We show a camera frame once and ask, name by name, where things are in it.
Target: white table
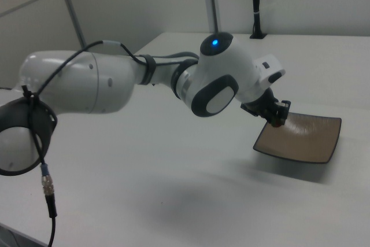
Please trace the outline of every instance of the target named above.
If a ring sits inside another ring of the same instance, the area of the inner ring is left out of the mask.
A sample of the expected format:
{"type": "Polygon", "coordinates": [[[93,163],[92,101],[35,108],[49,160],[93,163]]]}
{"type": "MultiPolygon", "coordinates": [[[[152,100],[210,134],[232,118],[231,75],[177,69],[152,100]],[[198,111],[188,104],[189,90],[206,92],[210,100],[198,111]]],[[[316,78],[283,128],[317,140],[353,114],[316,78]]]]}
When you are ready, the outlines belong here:
{"type": "MultiPolygon", "coordinates": [[[[198,52],[207,34],[162,34],[140,53],[198,52]]],[[[111,115],[61,115],[46,157],[55,246],[368,246],[370,38],[268,35],[291,111],[341,117],[326,165],[253,151],[264,121],[237,101],[201,119],[165,86],[136,86],[111,115]]],[[[47,242],[40,171],[0,177],[0,222],[47,242]]]]}

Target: brown plate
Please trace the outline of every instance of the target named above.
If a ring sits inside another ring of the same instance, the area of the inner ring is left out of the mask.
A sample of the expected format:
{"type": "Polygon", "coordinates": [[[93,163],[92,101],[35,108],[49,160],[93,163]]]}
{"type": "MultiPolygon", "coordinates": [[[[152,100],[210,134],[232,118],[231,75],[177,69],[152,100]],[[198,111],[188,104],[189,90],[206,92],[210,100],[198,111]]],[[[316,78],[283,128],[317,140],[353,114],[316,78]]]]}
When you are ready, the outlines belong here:
{"type": "Polygon", "coordinates": [[[266,123],[253,149],[306,163],[328,163],[341,131],[341,118],[289,113],[285,125],[266,123]]]}

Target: metal connector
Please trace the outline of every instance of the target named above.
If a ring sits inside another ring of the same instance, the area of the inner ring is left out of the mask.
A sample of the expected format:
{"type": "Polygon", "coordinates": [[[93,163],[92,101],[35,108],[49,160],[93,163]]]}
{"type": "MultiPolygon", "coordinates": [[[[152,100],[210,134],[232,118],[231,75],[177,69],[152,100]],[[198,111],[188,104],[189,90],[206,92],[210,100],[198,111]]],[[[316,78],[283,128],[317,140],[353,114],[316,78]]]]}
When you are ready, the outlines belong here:
{"type": "Polygon", "coordinates": [[[42,176],[41,184],[44,189],[45,196],[50,196],[54,194],[53,180],[51,179],[50,175],[42,176]]]}

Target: table surface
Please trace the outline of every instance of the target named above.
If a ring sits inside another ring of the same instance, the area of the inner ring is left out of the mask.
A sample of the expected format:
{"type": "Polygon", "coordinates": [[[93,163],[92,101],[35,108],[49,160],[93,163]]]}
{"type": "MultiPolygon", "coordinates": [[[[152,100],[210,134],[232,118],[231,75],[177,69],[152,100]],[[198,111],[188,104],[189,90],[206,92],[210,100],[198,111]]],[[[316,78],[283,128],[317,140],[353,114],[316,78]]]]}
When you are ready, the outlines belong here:
{"type": "MultiPolygon", "coordinates": [[[[139,53],[198,53],[206,36],[164,33],[139,53]]],[[[253,58],[280,60],[272,89],[292,112],[342,118],[331,161],[255,152],[264,121],[236,100],[202,119],[171,89],[136,86],[117,113],[59,116],[46,157],[55,246],[368,246],[370,38],[235,37],[253,58]]],[[[47,242],[39,170],[1,176],[0,189],[0,222],[47,242]]]]}

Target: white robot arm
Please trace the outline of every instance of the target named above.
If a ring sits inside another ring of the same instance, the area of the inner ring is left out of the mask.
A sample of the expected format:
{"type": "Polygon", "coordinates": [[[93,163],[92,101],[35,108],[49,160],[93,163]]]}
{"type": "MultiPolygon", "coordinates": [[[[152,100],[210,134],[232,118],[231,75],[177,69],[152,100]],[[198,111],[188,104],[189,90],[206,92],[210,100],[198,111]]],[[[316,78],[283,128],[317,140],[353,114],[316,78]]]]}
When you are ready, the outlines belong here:
{"type": "MultiPolygon", "coordinates": [[[[31,92],[38,91],[72,54],[72,51],[32,53],[20,69],[20,80],[14,90],[21,91],[22,86],[26,86],[31,92]]],[[[45,155],[56,115],[115,112],[129,101],[135,84],[160,83],[170,87],[197,116],[216,115],[235,97],[244,110],[278,127],[284,124],[290,103],[278,102],[269,87],[284,74],[285,70],[274,56],[252,61],[245,46],[225,32],[203,41],[199,59],[193,53],[129,57],[82,52],[42,91],[40,107],[35,108],[34,128],[45,155]],[[46,124],[45,119],[50,117],[50,124],[46,124]]],[[[27,109],[26,95],[0,107],[0,174],[23,174],[39,163],[37,155],[33,155],[32,165],[29,166],[27,160],[25,167],[24,153],[35,154],[32,138],[25,132],[27,109]],[[20,141],[26,142],[23,152],[19,150],[20,141]]]]}

